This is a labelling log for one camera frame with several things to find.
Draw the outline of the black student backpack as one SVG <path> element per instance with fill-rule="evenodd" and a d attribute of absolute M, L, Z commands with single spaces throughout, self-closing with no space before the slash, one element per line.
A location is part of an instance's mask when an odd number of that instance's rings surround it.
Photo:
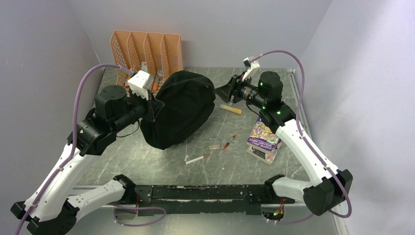
<path fill-rule="evenodd" d="M 208 120 L 216 94 L 209 78 L 181 70 L 169 76 L 156 99 L 165 106 L 154 122 L 143 119 L 140 129 L 148 145 L 164 150 L 184 142 Z"/>

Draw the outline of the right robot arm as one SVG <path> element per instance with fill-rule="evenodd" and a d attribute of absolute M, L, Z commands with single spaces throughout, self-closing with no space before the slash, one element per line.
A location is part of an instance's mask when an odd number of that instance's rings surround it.
<path fill-rule="evenodd" d="M 304 202 L 313 215 L 333 213 L 333 208 L 346 201 L 351 215 L 348 196 L 353 176 L 349 170 L 339 170 L 312 142 L 302 128 L 295 112 L 282 100 L 283 83 L 276 72 L 266 71 L 259 77 L 257 86 L 250 79 L 233 75 L 229 82 L 214 92 L 225 103 L 246 101 L 259 108 L 259 117 L 273 134 L 282 140 L 294 153 L 309 177 L 299 181 L 286 176 L 270 179 L 271 185 L 264 189 L 264 197 L 275 203 L 280 198 Z"/>

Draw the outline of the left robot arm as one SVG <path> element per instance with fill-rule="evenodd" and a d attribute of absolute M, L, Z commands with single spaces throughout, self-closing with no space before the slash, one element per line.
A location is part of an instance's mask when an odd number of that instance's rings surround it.
<path fill-rule="evenodd" d="M 110 85 L 95 96 L 95 107 L 75 124 L 61 157 L 47 179 L 25 201 L 14 203 L 11 212 L 33 235 L 64 235 L 85 215 L 110 203 L 136 200 L 135 184 L 125 175 L 70 196 L 70 191 L 90 165 L 116 141 L 118 133 L 140 119 L 154 121 L 164 103 L 151 91 L 145 96 Z"/>

